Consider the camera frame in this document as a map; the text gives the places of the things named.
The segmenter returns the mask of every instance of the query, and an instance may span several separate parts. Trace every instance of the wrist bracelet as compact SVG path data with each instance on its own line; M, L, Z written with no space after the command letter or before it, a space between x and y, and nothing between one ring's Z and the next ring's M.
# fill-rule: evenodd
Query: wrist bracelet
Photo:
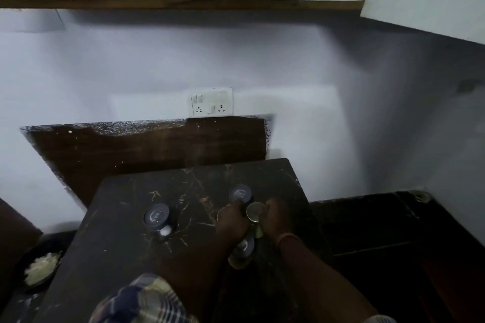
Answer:
M301 241L301 239L300 239L298 236L296 236L295 234L293 234L293 233L291 233L291 232L284 232L284 233L282 233L281 235L279 235L279 236L276 238L276 243L275 243L275 244L276 244L276 249L278 249L278 250L279 250L279 245L281 244L281 241L282 241L284 238L286 238L286 237L291 237L291 238L294 238L294 239L296 239L296 240Z

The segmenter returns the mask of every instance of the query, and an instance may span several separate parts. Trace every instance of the shelf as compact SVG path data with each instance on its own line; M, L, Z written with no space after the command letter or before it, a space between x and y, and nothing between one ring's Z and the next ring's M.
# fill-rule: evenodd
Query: shelf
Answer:
M361 10L364 0L0 0L0 8Z

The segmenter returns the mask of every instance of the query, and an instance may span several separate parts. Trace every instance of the electrical outlet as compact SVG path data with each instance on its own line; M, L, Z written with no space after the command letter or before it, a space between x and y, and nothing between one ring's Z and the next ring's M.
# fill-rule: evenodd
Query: electrical outlet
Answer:
M232 88L209 88L188 95L190 117L232 116Z

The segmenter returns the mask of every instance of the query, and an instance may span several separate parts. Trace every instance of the jar with white contents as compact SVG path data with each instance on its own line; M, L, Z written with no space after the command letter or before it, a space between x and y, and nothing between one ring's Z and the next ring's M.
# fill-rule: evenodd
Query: jar with white contents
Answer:
M143 224L149 232L165 237L174 229L171 218L170 208L166 204L158 203L146 210Z

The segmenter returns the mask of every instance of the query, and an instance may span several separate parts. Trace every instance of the dark marble table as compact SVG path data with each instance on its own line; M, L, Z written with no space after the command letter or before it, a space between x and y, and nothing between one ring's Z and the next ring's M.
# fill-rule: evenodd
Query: dark marble table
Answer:
M163 262L206 243L215 233L218 210L229 202L229 189L238 183L252 189L255 201L286 202L295 233L322 259L329 258L287 159L110 177L100 185L34 322L86 323L105 296L150 271L150 256ZM179 211L179 226L164 243L142 224L144 211L162 202ZM226 266L212 321L305 321L288 281L277 251L266 238L258 239L248 267Z

